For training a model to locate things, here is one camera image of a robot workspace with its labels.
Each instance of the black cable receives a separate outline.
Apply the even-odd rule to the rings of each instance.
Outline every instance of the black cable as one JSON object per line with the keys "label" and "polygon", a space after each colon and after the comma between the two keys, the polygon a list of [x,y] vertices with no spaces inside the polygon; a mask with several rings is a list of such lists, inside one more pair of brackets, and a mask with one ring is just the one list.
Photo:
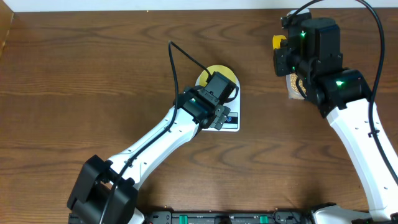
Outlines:
{"label": "black cable", "polygon": [[301,86],[300,86],[300,78],[299,77],[297,77],[296,78],[296,87],[297,87],[297,89],[298,89],[298,91],[300,92],[300,94],[301,94],[301,96],[302,97],[304,97],[304,99],[306,99],[306,94],[304,93],[304,91],[303,91],[303,89],[301,89]]}
{"label": "black cable", "polygon": [[124,172],[127,170],[127,168],[129,166],[131,166],[132,162],[134,160],[137,159],[137,157],[145,150],[147,149],[151,144],[153,144],[154,142],[156,142],[156,140],[158,140],[160,137],[162,137],[162,135],[164,133],[166,133],[167,131],[170,130],[170,128],[172,127],[172,125],[174,124],[175,118],[177,116],[177,105],[178,105],[178,81],[177,81],[177,72],[175,71],[175,65],[174,65],[174,60],[173,60],[173,55],[172,55],[172,48],[171,46],[174,46],[176,49],[178,49],[179,51],[181,51],[181,53],[183,53],[185,56],[187,56],[192,62],[195,62],[195,64],[199,65],[201,68],[203,68],[204,70],[206,70],[206,72],[210,74],[210,72],[207,70],[206,67],[204,67],[201,63],[199,63],[198,61],[196,61],[194,58],[192,58],[189,54],[187,54],[184,50],[182,50],[179,46],[177,46],[175,43],[173,43],[171,40],[169,41],[169,57],[170,57],[170,63],[172,65],[172,71],[173,71],[173,77],[174,77],[174,87],[175,87],[175,101],[174,101],[174,112],[173,112],[173,116],[172,119],[170,120],[170,123],[166,126],[166,128],[163,129],[163,131],[161,133],[159,133],[158,135],[156,135],[156,137],[154,137],[153,139],[151,139],[147,144],[145,144],[144,146],[142,146],[132,157],[130,157],[127,161],[126,164],[123,166],[123,168],[121,169],[120,173],[118,174],[118,176],[116,177],[116,181],[113,183],[111,191],[109,193],[109,197],[106,200],[105,206],[104,206],[104,210],[102,211],[101,214],[101,218],[99,220],[99,224],[103,224],[104,221],[104,217],[106,215],[106,212],[109,209],[109,203],[110,201],[112,201],[113,195],[114,195],[114,191],[116,190],[116,187],[118,186],[120,180],[122,179],[122,176],[124,174]]}
{"label": "black cable", "polygon": [[[297,9],[293,14],[291,14],[288,17],[288,24],[290,24],[292,22],[292,19],[294,16],[296,16],[300,11],[302,11],[303,9],[305,9],[306,7],[311,6],[312,4],[315,4],[317,2],[320,2],[322,0],[313,0],[310,1],[308,3],[306,3],[304,6],[302,6],[300,9]],[[376,73],[376,78],[374,79],[374,84],[373,84],[373,89],[372,89],[372,95],[371,95],[371,99],[369,101],[369,110],[368,110],[368,115],[369,115],[369,126],[371,128],[371,135],[374,139],[374,142],[376,143],[377,149],[380,152],[380,155],[384,161],[384,163],[386,164],[387,169],[389,170],[389,172],[391,173],[392,178],[394,179],[394,181],[396,182],[396,184],[398,185],[398,176],[395,173],[394,169],[392,168],[386,153],[384,152],[379,137],[377,136],[377,131],[376,128],[374,127],[374,121],[373,121],[373,104],[374,104],[374,99],[376,98],[376,92],[377,92],[377,87],[379,86],[379,81],[380,81],[380,77],[381,77],[381,70],[383,68],[383,62],[384,62],[384,52],[385,52],[385,43],[384,43],[384,31],[383,31],[383,26],[381,25],[381,21],[379,16],[377,15],[377,13],[375,12],[375,10],[372,8],[372,6],[370,6],[366,1],[363,0],[355,0],[359,3],[361,3],[362,5],[364,5],[366,7],[366,9],[368,9],[368,11],[372,14],[374,20],[377,23],[377,28],[379,29],[379,35],[380,35],[380,60],[379,60],[379,66],[377,68],[377,73]]]}

